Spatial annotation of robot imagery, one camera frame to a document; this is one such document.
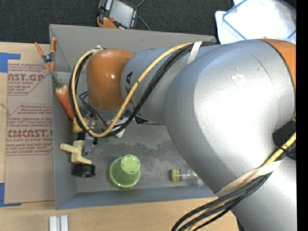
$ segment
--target table surface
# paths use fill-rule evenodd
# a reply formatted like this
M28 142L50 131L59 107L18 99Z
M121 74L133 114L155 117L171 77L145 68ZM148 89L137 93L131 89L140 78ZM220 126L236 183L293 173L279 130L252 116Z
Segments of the table surface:
M50 216L68 215L69 231L169 231L181 216L213 199L66 210L55 210L54 201L27 203L0 208L0 230L47 231ZM239 229L235 216L232 212L228 212L200 230L238 231Z

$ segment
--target plastic bottle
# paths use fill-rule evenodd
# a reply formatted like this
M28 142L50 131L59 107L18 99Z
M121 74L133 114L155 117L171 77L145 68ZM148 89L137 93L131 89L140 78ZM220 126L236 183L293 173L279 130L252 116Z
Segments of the plastic bottle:
M190 185L204 185L200 177L191 169L173 169L171 170L171 179L173 182L187 181Z

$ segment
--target green plastic cup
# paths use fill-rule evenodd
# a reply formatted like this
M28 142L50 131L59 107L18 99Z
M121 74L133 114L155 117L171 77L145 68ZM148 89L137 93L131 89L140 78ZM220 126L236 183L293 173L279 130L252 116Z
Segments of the green plastic cup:
M109 168L109 180L118 188L131 188L140 179L140 161L134 155L119 157Z

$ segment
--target carrot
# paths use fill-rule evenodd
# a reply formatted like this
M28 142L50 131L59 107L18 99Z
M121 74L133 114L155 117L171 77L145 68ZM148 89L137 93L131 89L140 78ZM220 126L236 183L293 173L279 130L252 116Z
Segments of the carrot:
M51 71L51 76L52 76L52 79L53 79L55 86L56 86L54 93L55 93L57 99L59 100L59 102L61 103L63 108L65 109L67 116L71 120L74 120L75 115L74 115L74 111L73 111L71 101L70 101L70 97L69 97L68 86L65 85L65 84L62 84L59 81L56 72Z

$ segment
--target black floor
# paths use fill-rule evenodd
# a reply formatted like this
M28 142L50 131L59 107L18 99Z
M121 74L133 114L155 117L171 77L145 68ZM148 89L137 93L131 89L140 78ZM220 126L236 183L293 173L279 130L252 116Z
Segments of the black floor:
M141 0L127 0L138 4ZM296 8L296 0L284 0ZM100 0L0 0L0 41L49 43L49 24L97 26ZM212 35L214 14L232 0L145 0L139 15L153 31ZM141 20L136 30L147 30Z

